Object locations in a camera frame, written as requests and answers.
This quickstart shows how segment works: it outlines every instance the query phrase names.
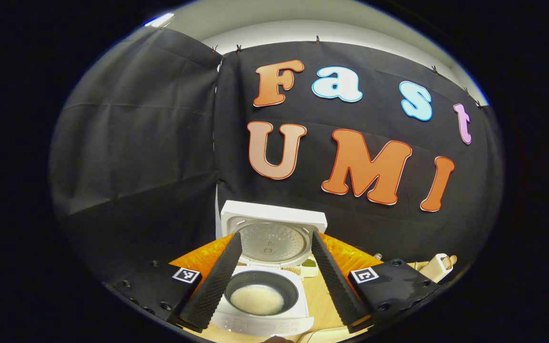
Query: rice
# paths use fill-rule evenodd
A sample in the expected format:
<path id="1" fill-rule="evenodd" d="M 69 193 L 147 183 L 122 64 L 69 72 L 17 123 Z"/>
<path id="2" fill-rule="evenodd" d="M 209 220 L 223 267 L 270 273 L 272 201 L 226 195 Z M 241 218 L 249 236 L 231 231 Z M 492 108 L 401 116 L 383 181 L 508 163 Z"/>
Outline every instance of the rice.
<path id="1" fill-rule="evenodd" d="M 277 290 L 261 284 L 240 287 L 230 296 L 230 302 L 240 310 L 257 315 L 276 314 L 285 304 Z"/>

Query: black fabric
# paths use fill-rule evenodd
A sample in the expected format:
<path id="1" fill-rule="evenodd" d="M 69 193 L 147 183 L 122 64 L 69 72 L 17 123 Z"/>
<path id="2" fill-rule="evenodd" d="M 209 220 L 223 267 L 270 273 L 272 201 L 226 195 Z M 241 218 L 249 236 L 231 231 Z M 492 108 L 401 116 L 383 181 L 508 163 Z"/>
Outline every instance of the black fabric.
<path id="1" fill-rule="evenodd" d="M 285 101 L 275 106 L 255 107 L 259 74 L 264 65 L 299 59 L 305 65 L 294 72 L 294 86 Z M 359 76 L 363 98 L 344 102 L 313 94 L 311 85 L 323 67 L 349 68 Z M 426 87 L 432 96 L 429 121 L 410 118 L 401 108 L 399 83 L 412 81 Z M 472 137 L 466 145 L 459 135 L 453 105 L 462 103 L 470 117 Z M 251 121 L 274 126 L 268 135 L 266 158 L 278 164 L 283 153 L 279 126 L 300 124 L 301 137 L 294 173 L 272 180 L 254 171 L 248 159 Z M 334 195 L 322 190 L 329 179 L 337 143 L 332 132 L 347 128 L 361 132 L 371 158 L 388 141 L 403 141 L 412 148 L 397 191 L 398 202 L 386 206 L 359 198 L 352 191 Z M 461 87 L 436 75 L 429 68 L 403 57 L 343 43 L 287 42 L 255 46 L 224 55 L 217 81 L 214 119 L 215 162 L 218 169 L 218 204 L 226 200 L 322 211 L 326 234 L 384 259 L 428 261 L 438 252 L 459 258 L 453 275 L 463 271 L 477 256 L 491 230 L 501 202 L 503 156 L 495 116 L 481 111 Z M 425 212 L 419 206 L 433 183 L 437 156 L 450 158 L 455 171 L 450 176 L 442 208 Z"/>
<path id="2" fill-rule="evenodd" d="M 221 59 L 182 33 L 141 28 L 86 72 L 63 107 L 52 198 L 70 243 L 101 280 L 119 282 L 146 261 L 215 239 Z"/>

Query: rice cooker lid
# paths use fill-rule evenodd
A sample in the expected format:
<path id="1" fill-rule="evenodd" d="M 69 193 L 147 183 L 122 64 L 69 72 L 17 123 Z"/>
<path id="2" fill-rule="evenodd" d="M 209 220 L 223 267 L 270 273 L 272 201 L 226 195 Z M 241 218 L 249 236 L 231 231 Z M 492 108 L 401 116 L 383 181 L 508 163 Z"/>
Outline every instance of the rice cooker lid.
<path id="1" fill-rule="evenodd" d="M 241 235 L 241 260 L 248 265 L 282 267 L 300 265 L 309 257 L 314 230 L 304 223 L 245 219 L 233 231 Z"/>

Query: white wall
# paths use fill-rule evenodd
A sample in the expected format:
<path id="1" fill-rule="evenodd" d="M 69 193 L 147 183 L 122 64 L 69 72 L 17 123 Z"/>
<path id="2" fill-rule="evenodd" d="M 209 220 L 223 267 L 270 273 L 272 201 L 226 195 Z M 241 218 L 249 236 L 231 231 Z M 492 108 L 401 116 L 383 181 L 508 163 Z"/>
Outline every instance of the white wall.
<path id="1" fill-rule="evenodd" d="M 237 44 L 242 48 L 250 48 L 284 41 L 315 41 L 317 35 L 320 41 L 362 45 L 405 57 L 428 68 L 435 65 L 440 74 L 460 87 L 467 87 L 470 95 L 481 104 L 488 104 L 479 87 L 454 59 L 451 58 L 446 63 L 424 50 L 389 35 L 340 22 L 319 20 L 263 22 L 223 32 L 202 42 L 208 46 L 218 45 L 217 52 L 225 54 L 235 51 Z"/>

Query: light blue letter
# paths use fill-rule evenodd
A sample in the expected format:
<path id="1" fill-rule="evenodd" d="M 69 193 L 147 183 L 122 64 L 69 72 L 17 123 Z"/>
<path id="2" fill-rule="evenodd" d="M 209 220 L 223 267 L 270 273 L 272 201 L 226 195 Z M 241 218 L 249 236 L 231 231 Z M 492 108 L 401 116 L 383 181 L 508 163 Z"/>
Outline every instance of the light blue letter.
<path id="1" fill-rule="evenodd" d="M 337 78 L 327 78 L 334 72 Z M 346 102 L 356 102 L 364 94 L 359 91 L 359 76 L 348 68 L 325 67 L 319 69 L 316 74 L 320 79 L 313 83 L 313 93 L 322 98 L 340 98 Z"/>
<path id="2" fill-rule="evenodd" d="M 404 96 L 401 101 L 401 108 L 408 117 L 414 117 L 418 120 L 428 121 L 431 119 L 431 95 L 425 87 L 414 84 L 410 81 L 404 81 L 399 84 L 399 91 Z"/>

